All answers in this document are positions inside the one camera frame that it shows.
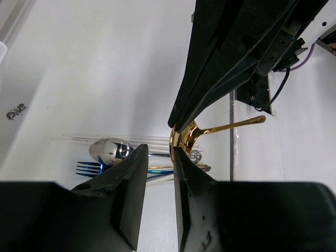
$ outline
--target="blue fork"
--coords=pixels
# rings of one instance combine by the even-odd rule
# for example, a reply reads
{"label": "blue fork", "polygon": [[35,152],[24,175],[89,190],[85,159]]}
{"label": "blue fork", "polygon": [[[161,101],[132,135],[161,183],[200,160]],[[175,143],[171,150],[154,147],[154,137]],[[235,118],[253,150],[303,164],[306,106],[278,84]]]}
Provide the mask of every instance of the blue fork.
{"label": "blue fork", "polygon": [[[76,174],[86,176],[86,177],[96,177],[99,174],[106,171],[107,169],[111,168],[111,166],[109,166],[109,165],[95,163],[95,162],[77,162],[77,163],[81,164],[81,165],[77,165],[77,167],[80,168],[80,169],[76,169],[76,170],[80,171],[82,173],[76,172]],[[155,177],[156,177],[156,176],[173,174],[173,171],[148,170],[147,173],[155,174]]]}

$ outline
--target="cutlery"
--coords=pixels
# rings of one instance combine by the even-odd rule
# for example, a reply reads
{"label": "cutlery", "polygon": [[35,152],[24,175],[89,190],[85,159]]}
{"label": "cutlery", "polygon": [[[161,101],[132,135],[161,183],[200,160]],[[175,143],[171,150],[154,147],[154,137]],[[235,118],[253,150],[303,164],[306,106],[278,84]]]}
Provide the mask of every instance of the cutlery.
{"label": "cutlery", "polygon": [[[90,155],[97,162],[105,165],[115,165],[116,162],[120,162],[127,158],[134,148],[131,144],[123,139],[108,138],[100,139],[97,142],[90,145]],[[149,152],[148,156],[169,158],[169,153],[162,152]],[[188,157],[194,164],[197,164],[202,155],[198,150],[193,150],[188,153]]]}
{"label": "cutlery", "polygon": [[185,151],[185,153],[187,154],[190,153],[192,151],[192,147],[194,146],[194,143],[196,142],[197,138],[200,137],[201,135],[211,134],[211,133],[228,130],[228,129],[232,129],[235,127],[241,127],[245,125],[263,123],[265,121],[266,121],[266,117],[262,115],[259,117],[254,117],[249,120],[242,121],[242,122],[236,122],[236,123],[232,123],[232,124],[228,124],[228,125],[224,125],[220,127],[209,128],[205,130],[200,129],[197,126],[196,122],[192,121],[191,124],[189,124],[189,126],[186,127],[181,132],[181,134],[176,132],[175,127],[173,127],[171,131],[171,135],[170,135],[170,140],[169,140],[170,158],[172,162],[174,163],[173,148],[176,146],[181,147]]}
{"label": "cutlery", "polygon": [[[78,175],[86,176],[86,177],[96,177],[99,174],[103,173],[107,169],[111,168],[110,165],[100,164],[96,162],[77,162],[79,165],[76,167],[79,169],[76,169],[79,172],[76,172]],[[198,164],[197,165],[201,170],[204,172],[210,171],[211,167],[206,164]],[[157,166],[157,167],[150,167],[148,168],[149,174],[159,174],[159,175],[165,175],[165,174],[172,174],[173,171],[167,171],[167,170],[160,170],[160,169],[171,169],[174,166]]]}

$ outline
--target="silver spoon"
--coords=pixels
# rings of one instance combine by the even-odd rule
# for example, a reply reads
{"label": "silver spoon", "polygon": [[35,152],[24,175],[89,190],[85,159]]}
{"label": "silver spoon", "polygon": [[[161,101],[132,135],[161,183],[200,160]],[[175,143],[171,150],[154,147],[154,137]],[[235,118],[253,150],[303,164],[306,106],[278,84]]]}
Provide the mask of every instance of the silver spoon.
{"label": "silver spoon", "polygon": [[[119,163],[127,158],[132,151],[134,151],[134,148],[129,142],[118,138],[100,139],[90,145],[89,149],[91,157],[105,165],[115,165],[116,162]],[[149,152],[148,156],[170,158],[169,153],[160,152]],[[194,164],[197,164],[202,159],[202,155],[198,150],[192,150],[188,154],[188,157]]]}

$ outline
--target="gold spoon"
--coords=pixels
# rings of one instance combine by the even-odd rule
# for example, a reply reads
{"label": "gold spoon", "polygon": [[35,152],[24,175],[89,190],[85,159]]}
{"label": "gold spoon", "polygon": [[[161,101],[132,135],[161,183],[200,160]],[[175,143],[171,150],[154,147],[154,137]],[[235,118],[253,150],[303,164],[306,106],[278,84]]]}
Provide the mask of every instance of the gold spoon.
{"label": "gold spoon", "polygon": [[173,148],[174,147],[181,147],[185,153],[190,153],[191,149],[193,148],[196,140],[201,135],[211,134],[215,132],[219,132],[222,130],[228,130],[235,127],[251,125],[251,124],[258,124],[263,123],[266,121],[265,116],[254,117],[242,122],[236,122],[220,127],[209,128],[205,130],[201,130],[195,121],[192,121],[188,127],[186,127],[181,134],[175,131],[175,127],[173,127],[170,138],[169,138],[169,153],[172,162],[174,163],[174,155],[173,155]]}
{"label": "gold spoon", "polygon": [[[197,166],[204,172],[208,172],[211,170],[211,166],[208,166],[207,164],[197,164]],[[157,170],[157,169],[166,169],[166,168],[174,168],[174,166],[168,165],[168,166],[149,167],[148,170]]]}

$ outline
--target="screw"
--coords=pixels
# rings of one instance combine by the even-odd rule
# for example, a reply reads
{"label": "screw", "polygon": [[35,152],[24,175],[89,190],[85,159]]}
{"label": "screw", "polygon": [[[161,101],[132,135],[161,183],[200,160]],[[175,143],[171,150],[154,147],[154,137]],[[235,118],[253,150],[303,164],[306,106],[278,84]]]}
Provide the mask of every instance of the screw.
{"label": "screw", "polygon": [[273,55],[268,55],[268,59],[273,62],[277,61],[277,58],[274,57]]}
{"label": "screw", "polygon": [[280,43],[282,46],[288,46],[288,44],[289,44],[289,43],[288,43],[285,39],[283,39],[283,38],[279,40],[279,43]]}

